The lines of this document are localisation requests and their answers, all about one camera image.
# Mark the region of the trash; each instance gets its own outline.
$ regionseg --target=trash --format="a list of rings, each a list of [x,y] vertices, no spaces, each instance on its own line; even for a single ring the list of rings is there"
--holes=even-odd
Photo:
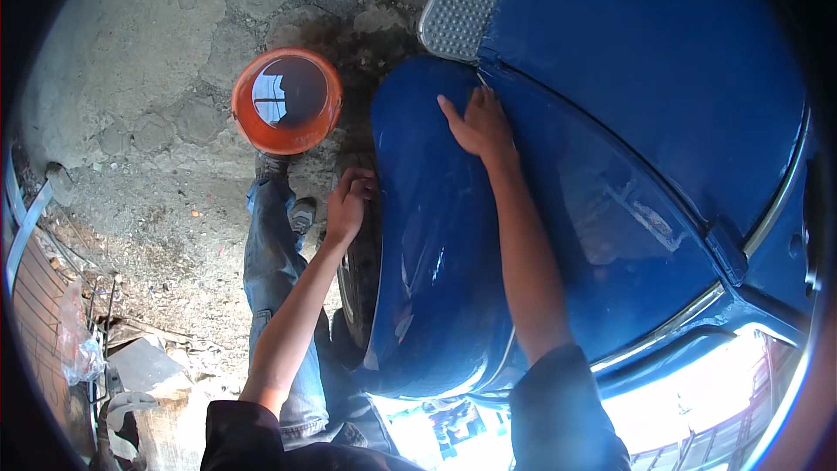
[[[125,424],[125,413],[142,411],[160,406],[156,398],[142,392],[122,392],[110,399],[107,406],[107,428],[121,431]]]
[[[87,330],[81,304],[81,281],[73,282],[61,297],[58,351],[61,371],[69,386],[93,382],[105,370],[101,346]]]
[[[141,337],[123,347],[108,359],[119,371],[126,391],[150,392],[154,386],[183,371],[183,366],[166,354],[158,339],[153,345],[148,337]]]

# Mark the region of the wheel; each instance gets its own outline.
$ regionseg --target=wheel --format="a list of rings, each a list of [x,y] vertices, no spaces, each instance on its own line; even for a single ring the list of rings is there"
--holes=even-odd
[[[371,153],[346,154],[337,161],[332,177],[332,187],[349,168],[364,168],[378,172],[375,155]],[[340,300],[348,336],[354,345],[366,352],[371,335],[371,322],[378,301],[378,280],[381,274],[381,201],[374,198],[366,202],[363,224],[351,243],[343,262],[337,269]]]

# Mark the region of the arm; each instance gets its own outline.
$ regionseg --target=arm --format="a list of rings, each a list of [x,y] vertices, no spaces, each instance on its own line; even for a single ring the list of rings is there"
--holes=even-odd
[[[561,345],[574,344],[561,274],[538,209],[521,172],[506,116],[491,89],[476,89],[460,117],[439,96],[450,131],[465,151],[482,159],[497,202],[503,284],[517,339],[530,365]]]
[[[259,403],[279,418],[290,383],[314,334],[331,280],[360,230],[363,201],[371,198],[374,186],[374,173],[350,169],[329,195],[326,238],[259,337],[239,400]]]
[[[628,451],[572,338],[555,255],[494,92],[475,90],[464,118],[444,97],[439,106],[459,145],[482,159],[497,201],[503,284],[531,365],[509,396],[517,467],[628,471]]]

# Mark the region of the sneaker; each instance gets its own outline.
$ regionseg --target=sneaker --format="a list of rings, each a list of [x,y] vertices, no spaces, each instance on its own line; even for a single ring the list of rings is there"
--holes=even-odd
[[[281,154],[256,154],[256,178],[280,177],[288,178],[289,156]]]
[[[299,240],[308,233],[316,218],[316,199],[313,196],[300,198],[290,208],[288,221],[290,230]]]

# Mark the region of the blue car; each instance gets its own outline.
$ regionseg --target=blue car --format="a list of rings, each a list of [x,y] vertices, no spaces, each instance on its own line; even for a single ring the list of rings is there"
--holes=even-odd
[[[766,0],[429,0],[429,55],[376,93],[381,199],[338,273],[334,335],[369,393],[505,408],[527,370],[485,170],[450,134],[497,91],[603,397],[750,325],[801,347],[815,151],[802,73]]]

